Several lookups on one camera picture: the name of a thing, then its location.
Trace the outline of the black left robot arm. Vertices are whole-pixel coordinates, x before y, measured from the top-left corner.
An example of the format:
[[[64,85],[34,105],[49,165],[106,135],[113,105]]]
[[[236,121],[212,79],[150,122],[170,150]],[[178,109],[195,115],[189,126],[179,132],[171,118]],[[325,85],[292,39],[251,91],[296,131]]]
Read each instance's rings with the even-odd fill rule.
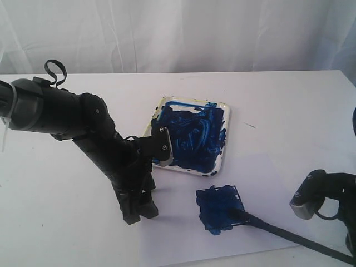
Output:
[[[127,224],[159,214],[151,196],[155,183],[147,139],[123,138],[102,98],[53,88],[39,77],[1,82],[1,118],[12,130],[72,140],[111,181]]]

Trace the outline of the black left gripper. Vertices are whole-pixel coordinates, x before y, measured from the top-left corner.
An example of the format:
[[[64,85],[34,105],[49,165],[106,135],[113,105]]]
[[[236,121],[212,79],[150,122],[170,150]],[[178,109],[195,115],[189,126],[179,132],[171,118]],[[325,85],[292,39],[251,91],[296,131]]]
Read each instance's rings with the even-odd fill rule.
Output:
[[[159,210],[151,191],[156,188],[152,178],[152,137],[129,136],[119,142],[119,166],[111,177],[123,220],[132,225],[141,220],[157,217]]]

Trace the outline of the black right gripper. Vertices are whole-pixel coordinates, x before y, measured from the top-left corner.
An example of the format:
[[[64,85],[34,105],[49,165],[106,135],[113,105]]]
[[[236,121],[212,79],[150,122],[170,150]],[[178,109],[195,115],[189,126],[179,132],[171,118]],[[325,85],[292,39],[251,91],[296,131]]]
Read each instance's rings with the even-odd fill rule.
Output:
[[[347,227],[347,248],[355,250],[355,175],[342,174],[343,194],[339,200],[339,220]]]

